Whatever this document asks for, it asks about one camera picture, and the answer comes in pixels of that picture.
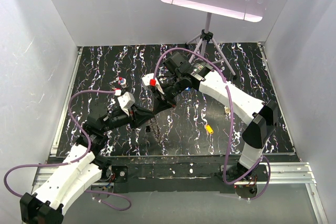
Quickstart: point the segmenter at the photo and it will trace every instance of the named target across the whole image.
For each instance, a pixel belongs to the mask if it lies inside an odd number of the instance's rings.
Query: black marble table
[[[238,74],[232,74],[223,62],[218,63],[226,78],[246,93],[267,101],[276,100],[273,87],[256,43],[219,44],[231,66]],[[127,80],[127,91],[134,94],[136,103],[152,109],[152,96],[141,86],[141,77],[154,71],[159,56],[166,50],[183,45],[136,45],[84,47],[72,93],[86,89],[113,90],[120,88],[118,78]],[[213,44],[207,45],[206,57],[220,60]],[[159,74],[166,70],[161,66]],[[83,123],[88,114],[101,116],[107,109],[118,105],[112,95],[85,94],[75,99],[72,110]],[[144,124],[132,130],[129,126],[108,132],[109,142],[102,151],[106,156],[125,155],[218,155],[224,154],[229,134],[230,118],[225,107],[213,98],[195,90],[183,91],[177,98],[177,106],[156,116],[160,128],[159,139],[146,132]],[[232,153],[243,150],[242,132],[246,125],[238,116],[234,120]],[[214,130],[210,135],[204,125]],[[79,136],[79,130],[67,116],[62,129],[57,156],[66,156]],[[274,135],[266,146],[267,153],[293,153],[282,115]]]

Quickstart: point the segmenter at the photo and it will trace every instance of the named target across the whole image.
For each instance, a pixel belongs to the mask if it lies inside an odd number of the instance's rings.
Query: red cable clip
[[[156,80],[151,79],[151,80],[149,81],[149,85],[155,87],[155,85],[156,85]]]

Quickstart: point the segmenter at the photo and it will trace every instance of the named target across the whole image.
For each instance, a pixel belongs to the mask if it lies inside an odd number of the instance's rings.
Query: yellow object
[[[210,125],[206,125],[205,126],[205,128],[206,128],[206,130],[210,133],[210,134],[214,134],[214,130],[211,128],[211,126]]]

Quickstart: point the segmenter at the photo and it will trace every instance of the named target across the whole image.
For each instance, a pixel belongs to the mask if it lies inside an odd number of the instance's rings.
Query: white backdrop
[[[2,178],[48,157],[77,48],[51,0],[0,0],[0,20],[0,222],[21,223]],[[35,172],[13,172],[10,186],[30,193]]]
[[[77,46],[185,43],[206,13],[160,0],[52,0]],[[270,0],[262,21],[213,15],[218,42],[265,41],[287,0]]]
[[[288,0],[266,55],[299,157],[311,164],[329,223],[336,223],[336,0]]]

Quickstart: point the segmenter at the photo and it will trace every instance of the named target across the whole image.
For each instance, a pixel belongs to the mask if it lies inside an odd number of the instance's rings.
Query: tripod
[[[199,38],[199,42],[197,43],[194,52],[197,52],[199,50],[199,48],[202,46],[202,48],[201,48],[201,55],[204,56],[206,44],[208,44],[210,42],[210,40],[211,40],[212,43],[215,45],[217,51],[219,52],[220,56],[223,58],[221,61],[224,61],[226,63],[226,65],[230,69],[231,73],[233,74],[234,78],[236,78],[237,77],[236,73],[234,72],[234,70],[230,66],[230,63],[227,61],[227,59],[225,58],[223,52],[221,51],[220,47],[218,46],[217,42],[215,41],[213,33],[209,32],[211,15],[212,15],[212,13],[207,13],[207,15],[206,15],[206,22],[205,22],[205,28],[202,30],[202,32],[200,34],[198,34],[197,36],[195,36],[193,39],[189,40],[186,43],[186,46],[188,46],[191,42],[193,42],[194,40],[196,40],[197,38]],[[195,58],[195,56],[192,55],[191,58],[190,58],[190,60],[189,60],[189,62],[192,62],[194,58]]]

